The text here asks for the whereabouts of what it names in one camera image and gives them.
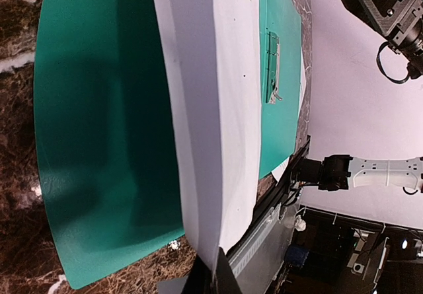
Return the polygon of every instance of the black cable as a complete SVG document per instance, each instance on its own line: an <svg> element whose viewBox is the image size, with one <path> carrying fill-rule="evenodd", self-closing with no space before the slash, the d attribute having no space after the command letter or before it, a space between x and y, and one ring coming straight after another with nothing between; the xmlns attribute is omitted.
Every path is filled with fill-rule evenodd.
<svg viewBox="0 0 423 294"><path fill-rule="evenodd" d="M297 190L296 192L292 193L290 196L288 196L287 200L284 201L281 204L281 206L287 207L287 206L291 206L291 205L295 204L298 200L300 193L301 193L301 190Z"/></svg>
<svg viewBox="0 0 423 294"><path fill-rule="evenodd" d="M396 80L396 79L390 78L390 77L386 74L385 70L383 69L382 62L381 62L381 52L382 52L382 51L383 51L383 49L384 49L384 48L386 48L387 46L389 46L389 42L382 43L382 45L380 46L379 51L377 52L376 64L377 64L377 66L378 66L379 70L381 71L381 73L383 74L383 76L385 76L386 78L388 78L388 79L389 79L390 81L392 81L394 84L403 84L403 83L405 83L406 81L408 81L408 79L410 78L410 74L409 74L409 73L407 74L407 76L406 76L404 79L402 79L402 80L398 81L398 80Z"/></svg>
<svg viewBox="0 0 423 294"><path fill-rule="evenodd" d="M410 196L416 195L418 193L418 190L415 190L413 193L407 192L407 190L405 189L404 186L403 186L403 191L404 191L404 193L406 193L407 195L410 195Z"/></svg>
<svg viewBox="0 0 423 294"><path fill-rule="evenodd" d="M291 192L298 192L299 190L301 190L303 187L306 187L306 186L318 186L318 184L304 183L304 184L299 185L298 188L291 187L289 190Z"/></svg>
<svg viewBox="0 0 423 294"><path fill-rule="evenodd" d="M423 238L422 235L420 234L420 231L417 231L416 229L409 229L408 231L410 231L410 233L415 236L416 238L418 238L420 240L420 242L423 244Z"/></svg>
<svg viewBox="0 0 423 294"><path fill-rule="evenodd" d="M374 249L368 249L368 250L366 250L366 251L360 251L360 253L358 254L358 256L357 256L357 258L356 258L356 262L357 262L358 258L359 258L360 256L362 256L362 254L368 253L368 256L370 256L370 254L371 254L373 251L374 251Z"/></svg>
<svg viewBox="0 0 423 294"><path fill-rule="evenodd" d="M311 212L313 212L314 214L313 214L313 216L314 217L318 217L318 218L321 218L321 219L327 219L325 216L322 216L322 215L318 215L318 214L316 214L316 213L326 213L325 211L319 211L319 210L317 210L317 209L312 209L312 208L307 208L309 211L311 211ZM338 218L346 218L346 217L343 217L342 215L338 215ZM381 227L379 228L379 229L374 229L374 228L369 228L369 227L366 227L366 226L363 226L363 225L359 225L358 223L354 223L354 226L355 227L359 227L359 228L361 228L361 229L364 229L364 230L366 230L366 231L371 231L371 232L373 232L373 233L380 233L380 232L382 232L383 231L383 225L382 224L380 224L380 223L374 223L375 225L381 225Z"/></svg>

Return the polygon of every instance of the brown marble surface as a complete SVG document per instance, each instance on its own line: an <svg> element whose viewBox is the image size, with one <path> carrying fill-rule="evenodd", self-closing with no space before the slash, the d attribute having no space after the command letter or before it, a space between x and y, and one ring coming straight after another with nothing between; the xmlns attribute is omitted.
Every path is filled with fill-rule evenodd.
<svg viewBox="0 0 423 294"><path fill-rule="evenodd" d="M195 252L186 239L84 289L66 281L39 194L32 112L33 51L42 0L0 0L0 293L156 293L156 283L188 273ZM303 20L307 89L297 147L306 140L311 82L310 0L294 0ZM273 183L260 181L258 196Z"/></svg>

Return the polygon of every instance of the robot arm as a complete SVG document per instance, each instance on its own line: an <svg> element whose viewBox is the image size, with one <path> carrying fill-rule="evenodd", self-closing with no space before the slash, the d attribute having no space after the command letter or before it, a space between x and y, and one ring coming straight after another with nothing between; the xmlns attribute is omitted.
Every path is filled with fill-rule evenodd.
<svg viewBox="0 0 423 294"><path fill-rule="evenodd" d="M293 172L298 182L315 184L320 190L347 190L358 186L399 186L423 189L423 158L401 161L366 160L333 155L323 162L303 159Z"/></svg>
<svg viewBox="0 0 423 294"><path fill-rule="evenodd" d="M377 53L377 66L386 78L402 84L423 75L423 0L341 0L345 8L386 39ZM408 75L402 80L387 76L380 60L389 47L407 60Z"/></svg>

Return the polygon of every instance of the white paper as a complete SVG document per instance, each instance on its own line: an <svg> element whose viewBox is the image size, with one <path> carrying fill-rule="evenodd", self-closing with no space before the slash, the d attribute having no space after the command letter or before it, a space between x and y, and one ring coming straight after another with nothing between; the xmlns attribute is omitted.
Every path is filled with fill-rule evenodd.
<svg viewBox="0 0 423 294"><path fill-rule="evenodd" d="M299 106L298 106L298 116L301 111L301 106L303 105L305 87L307 87L307 80L305 78L305 66L304 66L304 57L303 50L301 50L301 80L299 85Z"/></svg>
<svg viewBox="0 0 423 294"><path fill-rule="evenodd" d="M313 70L310 157L349 154L364 159L423 156L423 78L395 85L379 72L384 39L340 0L312 0ZM406 75L406 59L386 49L386 72ZM337 192L304 189L301 202L337 213L423 229L423 194L367 186Z"/></svg>
<svg viewBox="0 0 423 294"><path fill-rule="evenodd" d="M305 87L307 86L307 80L305 79L305 66L304 66L304 57L303 52L301 51L301 83L299 87L299 106L298 106L298 116L301 111L301 106L304 101ZM289 157L282 162L281 165L277 166L273 171L272 175L277 182L280 181L282 175L284 174L286 168L288 167Z"/></svg>
<svg viewBox="0 0 423 294"><path fill-rule="evenodd" d="M260 160L258 0L155 0L186 237L214 271L252 219Z"/></svg>

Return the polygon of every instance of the cable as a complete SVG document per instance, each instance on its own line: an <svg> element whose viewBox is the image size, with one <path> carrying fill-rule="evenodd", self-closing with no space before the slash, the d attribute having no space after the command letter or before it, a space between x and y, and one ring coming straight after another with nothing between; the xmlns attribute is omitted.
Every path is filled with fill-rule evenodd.
<svg viewBox="0 0 423 294"><path fill-rule="evenodd" d="M297 211L296 215L298 215L298 214L299 214L299 213L301 213L302 211L305 211L306 209L307 209L307 206L304 206L304 207L302 207L302 208L298 209L298 211Z"/></svg>
<svg viewBox="0 0 423 294"><path fill-rule="evenodd" d="M303 187L306 187L306 186L318 186L318 185L317 184L314 184L314 183L304 183L304 184L300 184L298 186L298 188L291 187L289 190L291 192L297 192L298 190L300 190L300 189L302 189Z"/></svg>
<svg viewBox="0 0 423 294"><path fill-rule="evenodd" d="M413 236L415 236L418 240L420 240L420 242L423 244L423 238L422 238L422 235L420 234L420 232L419 231L417 231L416 229L409 229L408 230Z"/></svg>
<svg viewBox="0 0 423 294"><path fill-rule="evenodd" d="M366 251L360 251L360 253L358 254L358 256L357 256L357 258L356 258L356 262L357 262L358 258L359 258L360 256L362 256L362 254L368 253L368 255L370 255L373 251L374 251L374 249L368 249L368 250L366 250Z"/></svg>
<svg viewBox="0 0 423 294"><path fill-rule="evenodd" d="M296 192L294 192L290 196L288 196L287 200L284 201L281 204L281 207L288 207L288 206L291 206L291 205L295 204L297 202L298 197L300 196L300 194L301 194L301 190L298 189Z"/></svg>
<svg viewBox="0 0 423 294"><path fill-rule="evenodd" d="M327 211L322 211L322 210L320 210L320 209L315 209L315 208L310 208L310 207L308 207L307 209L309 209L309 211L311 212L311 213L314 213L313 214L313 216L315 216L315 217L318 217L318 218L323 218L323 219L325 219L326 217L323 217L323 216L319 216L319 215L317 215L316 213L323 213L323 214L326 214L326 215L334 215L333 213L329 213L329 212L327 212ZM338 214L338 217L339 218L343 218L343 219L350 219L349 217L345 217L345 216L343 216L343 215L341 215L341 214ZM370 221L366 221L366 220L363 220L363 219L354 219L354 221L361 221L361 222L364 222L364 223L372 223L372 222L370 222ZM383 229L383 227L381 227L380 229L374 229L374 228L369 228L369 227L366 227L366 226L363 226L363 225L359 225L358 223L354 223L354 226L355 227L358 227L358 228L361 228L361 229L364 229L364 230L366 230L366 231L371 231L371 232L374 232L374 233L380 233L381 231L382 231L382 229Z"/></svg>
<svg viewBox="0 0 423 294"><path fill-rule="evenodd" d="M403 191L404 191L404 193L406 193L407 195L410 195L410 196L416 195L418 193L418 190L415 190L413 193L407 192L407 190L405 189L404 186L403 186Z"/></svg>
<svg viewBox="0 0 423 294"><path fill-rule="evenodd" d="M379 51L377 52L377 56L376 56L376 64L377 64L377 66L378 66L379 70L381 71L381 73L383 74L383 76L385 76L386 78L388 78L388 79L389 79L390 81L392 81L394 84L403 84L403 83L407 82L407 81L408 81L408 79L410 78L410 73L408 73L408 74L407 74L407 76L406 76L404 79L402 79L402 80L398 81L398 80L396 80L396 79L390 78L390 77L386 74L385 70L383 69L382 62L381 62L381 52L382 52L382 51L383 51L383 49L384 49L384 48L386 48L388 45L389 45L389 42L385 42L385 43L382 43L382 45L380 46Z"/></svg>

